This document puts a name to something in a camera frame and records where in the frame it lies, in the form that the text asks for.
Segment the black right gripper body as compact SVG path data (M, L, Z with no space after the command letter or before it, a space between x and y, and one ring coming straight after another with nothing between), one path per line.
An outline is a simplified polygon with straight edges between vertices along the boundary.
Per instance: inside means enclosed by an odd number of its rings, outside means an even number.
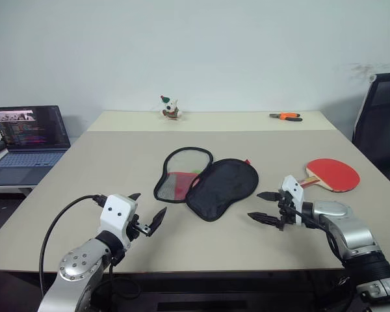
M280 221L278 229L283 231L286 224L292 225L296 223L296 207L293 203L293 196L289 192L279 190L279 195Z

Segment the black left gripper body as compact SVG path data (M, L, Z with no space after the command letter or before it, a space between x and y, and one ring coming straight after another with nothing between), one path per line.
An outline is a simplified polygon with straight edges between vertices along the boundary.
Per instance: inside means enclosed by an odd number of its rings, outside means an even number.
M140 234L149 237L150 227L147 224L142 224L139 221L139 216L134 214L131 221L129 222L129 240L133 241L137 239Z

